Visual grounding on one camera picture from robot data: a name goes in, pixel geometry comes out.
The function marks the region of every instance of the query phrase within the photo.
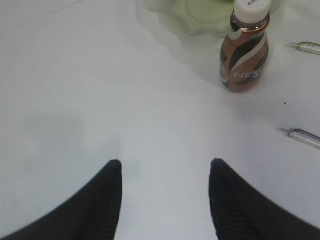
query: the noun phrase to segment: clear pen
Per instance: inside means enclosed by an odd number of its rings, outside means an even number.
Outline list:
[[[320,44],[310,41],[291,42],[289,47],[297,49],[302,52],[320,55]]]
[[[292,128],[292,129],[283,129],[279,128],[279,131],[284,133],[288,138],[291,138],[297,142],[308,145],[312,148],[320,150],[320,137],[307,132],[302,129]]]

